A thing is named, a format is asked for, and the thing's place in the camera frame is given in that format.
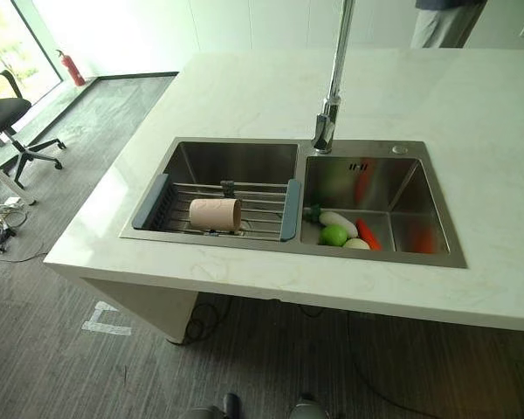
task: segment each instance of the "floor marking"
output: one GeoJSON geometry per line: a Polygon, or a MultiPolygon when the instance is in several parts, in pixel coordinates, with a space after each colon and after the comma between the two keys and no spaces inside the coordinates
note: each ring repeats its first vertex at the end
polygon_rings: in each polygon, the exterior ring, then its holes
{"type": "Polygon", "coordinates": [[[107,323],[100,323],[99,317],[103,312],[118,312],[118,310],[107,304],[105,301],[100,301],[95,305],[95,310],[93,311],[91,319],[84,321],[84,324],[81,325],[81,330],[88,330],[89,332],[98,333],[119,334],[122,336],[130,336],[132,334],[132,327],[114,326],[108,325],[107,323]]]}

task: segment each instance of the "faucet spout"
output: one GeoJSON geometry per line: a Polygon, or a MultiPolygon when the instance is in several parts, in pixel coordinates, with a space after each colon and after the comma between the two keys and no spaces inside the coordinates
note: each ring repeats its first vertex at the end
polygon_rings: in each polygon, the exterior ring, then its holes
{"type": "Polygon", "coordinates": [[[348,49],[349,29],[351,27],[351,17],[355,0],[343,0],[340,17],[340,32],[336,44],[334,67],[332,69],[332,79],[330,80],[330,90],[324,99],[322,112],[316,115],[316,128],[312,144],[314,149],[321,154],[332,151],[332,141],[334,140],[335,120],[340,108],[340,83],[343,73],[343,63],[348,49]]]}

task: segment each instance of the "paper cup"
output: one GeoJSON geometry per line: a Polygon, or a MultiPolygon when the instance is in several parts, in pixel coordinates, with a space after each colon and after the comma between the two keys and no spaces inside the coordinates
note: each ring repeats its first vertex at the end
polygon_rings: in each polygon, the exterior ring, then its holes
{"type": "Polygon", "coordinates": [[[195,199],[190,203],[190,224],[200,230],[237,231],[241,202],[237,199],[195,199]]]}

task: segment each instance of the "carrot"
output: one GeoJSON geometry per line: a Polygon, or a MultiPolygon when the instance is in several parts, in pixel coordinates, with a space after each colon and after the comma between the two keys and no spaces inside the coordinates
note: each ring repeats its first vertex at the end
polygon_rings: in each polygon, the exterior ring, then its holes
{"type": "Polygon", "coordinates": [[[357,219],[357,221],[355,222],[355,226],[357,227],[357,231],[359,232],[359,237],[362,238],[365,242],[367,242],[372,251],[381,251],[383,249],[381,244],[378,243],[378,240],[376,239],[373,232],[361,218],[357,219]]]}

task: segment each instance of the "white radish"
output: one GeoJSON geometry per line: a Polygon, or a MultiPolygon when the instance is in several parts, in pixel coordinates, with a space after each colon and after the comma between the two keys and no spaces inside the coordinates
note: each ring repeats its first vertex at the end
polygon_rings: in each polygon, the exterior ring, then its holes
{"type": "Polygon", "coordinates": [[[355,238],[359,236],[355,224],[351,223],[346,217],[341,216],[336,212],[325,211],[321,213],[321,215],[318,217],[318,221],[320,221],[321,224],[324,224],[326,226],[333,224],[339,225],[348,233],[349,238],[355,238]]]}
{"type": "Polygon", "coordinates": [[[370,249],[367,242],[360,238],[350,238],[342,247],[348,247],[349,249],[363,249],[366,251],[370,249]]]}

